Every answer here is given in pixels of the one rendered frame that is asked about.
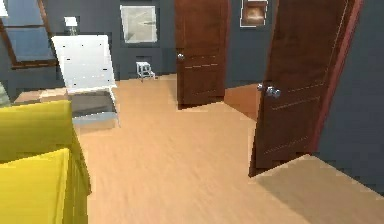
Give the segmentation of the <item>yellow sofa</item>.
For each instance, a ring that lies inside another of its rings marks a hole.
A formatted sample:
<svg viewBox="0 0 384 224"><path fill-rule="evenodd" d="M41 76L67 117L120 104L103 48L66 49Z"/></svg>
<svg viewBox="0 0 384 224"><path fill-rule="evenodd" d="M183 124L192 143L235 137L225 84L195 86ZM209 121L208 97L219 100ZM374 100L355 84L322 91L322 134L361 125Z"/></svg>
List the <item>yellow sofa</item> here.
<svg viewBox="0 0 384 224"><path fill-rule="evenodd" d="M0 224L89 224L90 194L69 101L0 108Z"/></svg>

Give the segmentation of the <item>tan cardboard box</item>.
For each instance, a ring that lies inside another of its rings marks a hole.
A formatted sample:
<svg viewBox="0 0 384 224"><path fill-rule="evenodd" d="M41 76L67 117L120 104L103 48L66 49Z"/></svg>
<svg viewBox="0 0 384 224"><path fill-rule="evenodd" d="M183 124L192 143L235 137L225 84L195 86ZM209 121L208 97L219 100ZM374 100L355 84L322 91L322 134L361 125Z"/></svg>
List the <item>tan cardboard box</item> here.
<svg viewBox="0 0 384 224"><path fill-rule="evenodd" d="M66 88L54 88L22 92L14 101L14 104L23 105L67 99L68 92Z"/></svg>

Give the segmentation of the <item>brown framed wall picture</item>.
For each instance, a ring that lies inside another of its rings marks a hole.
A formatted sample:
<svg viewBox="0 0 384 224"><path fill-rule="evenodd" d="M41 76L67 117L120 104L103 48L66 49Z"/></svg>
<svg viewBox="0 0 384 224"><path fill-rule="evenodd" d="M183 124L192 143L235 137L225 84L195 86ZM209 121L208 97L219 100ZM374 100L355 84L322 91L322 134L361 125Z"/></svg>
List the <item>brown framed wall picture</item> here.
<svg viewBox="0 0 384 224"><path fill-rule="evenodd" d="M242 0L240 27L256 28L266 24L268 0Z"/></svg>

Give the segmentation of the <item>grey framed wall picture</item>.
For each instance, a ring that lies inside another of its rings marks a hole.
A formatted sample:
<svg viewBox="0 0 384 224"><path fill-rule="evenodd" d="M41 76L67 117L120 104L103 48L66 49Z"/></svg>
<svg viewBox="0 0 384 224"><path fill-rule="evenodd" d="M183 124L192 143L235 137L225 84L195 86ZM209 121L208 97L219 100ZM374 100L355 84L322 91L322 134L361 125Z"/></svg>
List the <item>grey framed wall picture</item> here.
<svg viewBox="0 0 384 224"><path fill-rule="evenodd" d="M158 40L155 6L121 5L120 13L126 43L155 43Z"/></svg>

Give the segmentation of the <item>small white step stool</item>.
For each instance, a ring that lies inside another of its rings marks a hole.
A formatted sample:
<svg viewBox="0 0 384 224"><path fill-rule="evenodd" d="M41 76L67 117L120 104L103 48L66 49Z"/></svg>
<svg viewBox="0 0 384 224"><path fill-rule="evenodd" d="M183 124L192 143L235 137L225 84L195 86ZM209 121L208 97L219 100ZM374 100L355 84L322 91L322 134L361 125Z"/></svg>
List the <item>small white step stool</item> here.
<svg viewBox="0 0 384 224"><path fill-rule="evenodd" d="M145 61L136 63L136 73L141 81L145 78L156 78L156 74L152 71L151 65Z"/></svg>

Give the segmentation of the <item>dark brown room door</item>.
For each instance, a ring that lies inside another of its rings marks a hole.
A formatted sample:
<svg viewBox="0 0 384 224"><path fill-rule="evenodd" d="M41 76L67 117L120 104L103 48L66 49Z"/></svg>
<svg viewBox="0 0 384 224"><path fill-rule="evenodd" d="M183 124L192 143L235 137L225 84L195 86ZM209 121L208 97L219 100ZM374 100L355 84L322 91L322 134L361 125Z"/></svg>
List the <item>dark brown room door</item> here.
<svg viewBox="0 0 384 224"><path fill-rule="evenodd" d="M222 101L229 0L174 0L174 6L178 108Z"/></svg>
<svg viewBox="0 0 384 224"><path fill-rule="evenodd" d="M364 0L278 0L249 175L316 150Z"/></svg>

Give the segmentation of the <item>brown framed window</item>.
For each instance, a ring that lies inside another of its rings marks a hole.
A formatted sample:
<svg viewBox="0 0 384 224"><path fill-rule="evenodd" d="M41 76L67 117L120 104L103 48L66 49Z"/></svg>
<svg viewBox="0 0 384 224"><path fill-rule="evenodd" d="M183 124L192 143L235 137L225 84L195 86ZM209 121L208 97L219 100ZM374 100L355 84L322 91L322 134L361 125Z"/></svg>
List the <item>brown framed window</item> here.
<svg viewBox="0 0 384 224"><path fill-rule="evenodd" d="M44 0L3 2L0 37L7 48L11 68L16 70L57 66Z"/></svg>

